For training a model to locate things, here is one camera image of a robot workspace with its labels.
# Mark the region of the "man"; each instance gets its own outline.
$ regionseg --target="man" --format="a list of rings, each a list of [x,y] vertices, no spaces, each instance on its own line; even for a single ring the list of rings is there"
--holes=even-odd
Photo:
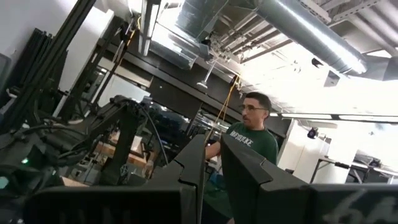
[[[271,101],[268,96],[258,92],[248,93],[242,105],[243,122],[232,124],[226,133],[276,164],[278,145],[273,135],[264,126],[270,109]],[[216,171],[205,185],[202,224],[233,223],[219,154],[219,142],[206,147],[206,159],[218,156],[218,163]]]

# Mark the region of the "silver ductwork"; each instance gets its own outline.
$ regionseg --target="silver ductwork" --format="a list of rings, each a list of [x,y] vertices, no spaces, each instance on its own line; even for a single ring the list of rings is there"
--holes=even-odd
[[[228,0],[185,0],[178,4],[168,2],[155,25],[150,50],[186,70],[192,68],[198,57],[210,60],[212,56],[208,46],[200,41],[209,36],[219,12],[227,2]]]
[[[366,72],[365,58],[297,0],[231,0],[230,4],[256,11],[281,33],[305,47],[335,72]]]
[[[360,75],[351,75],[352,77],[367,78],[377,81],[398,80],[398,57],[385,58],[375,56],[364,56],[368,63],[368,70]],[[329,72],[324,87],[337,86],[340,77],[333,72]]]
[[[175,25],[196,40],[203,40],[213,30],[218,14],[228,0],[185,0]]]
[[[159,9],[160,0],[142,1],[138,52],[143,56],[147,56],[148,54]]]

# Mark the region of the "man's ear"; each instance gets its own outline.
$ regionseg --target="man's ear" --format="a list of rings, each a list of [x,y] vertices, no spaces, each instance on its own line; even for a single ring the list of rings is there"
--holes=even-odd
[[[265,110],[264,119],[267,119],[268,117],[269,117],[269,110]]]

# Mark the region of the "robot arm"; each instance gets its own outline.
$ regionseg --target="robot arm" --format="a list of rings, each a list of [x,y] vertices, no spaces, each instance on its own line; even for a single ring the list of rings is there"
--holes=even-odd
[[[0,177],[7,184],[0,193],[23,196],[47,186],[58,167],[80,162],[95,146],[98,136],[121,120],[121,134],[112,162],[101,176],[104,184],[116,184],[114,173],[127,161],[130,145],[142,116],[139,105],[123,96],[116,96],[97,113],[81,123],[69,126],[39,126],[0,136]],[[44,134],[38,131],[54,129]]]

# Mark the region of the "green t-shirt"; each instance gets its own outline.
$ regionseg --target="green t-shirt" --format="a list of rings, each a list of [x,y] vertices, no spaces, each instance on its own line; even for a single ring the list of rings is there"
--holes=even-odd
[[[243,123],[234,123],[228,128],[226,133],[240,143],[249,146],[273,164],[276,164],[278,144],[275,137],[268,130],[253,131],[247,129]],[[233,217],[228,194],[224,189],[220,158],[218,158],[215,173],[211,175],[210,180],[205,185],[203,198],[207,204],[221,214],[229,218]]]

